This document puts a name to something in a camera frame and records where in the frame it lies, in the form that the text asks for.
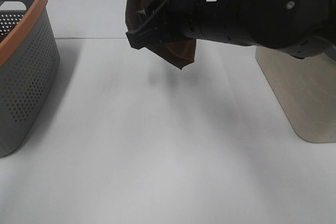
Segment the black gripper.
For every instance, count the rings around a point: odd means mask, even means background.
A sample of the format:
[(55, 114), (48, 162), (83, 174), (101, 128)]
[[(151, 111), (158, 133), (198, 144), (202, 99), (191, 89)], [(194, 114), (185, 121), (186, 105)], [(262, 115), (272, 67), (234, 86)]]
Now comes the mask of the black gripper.
[(196, 39), (194, 16), (201, 0), (161, 0), (145, 10), (125, 13), (129, 44), (134, 49)]

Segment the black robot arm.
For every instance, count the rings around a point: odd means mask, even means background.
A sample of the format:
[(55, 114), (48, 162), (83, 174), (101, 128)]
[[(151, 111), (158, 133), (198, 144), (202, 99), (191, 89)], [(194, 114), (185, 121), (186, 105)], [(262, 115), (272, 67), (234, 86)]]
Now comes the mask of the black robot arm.
[(160, 0), (138, 15), (127, 32), (135, 49), (202, 39), (303, 59), (335, 46), (335, 0)]

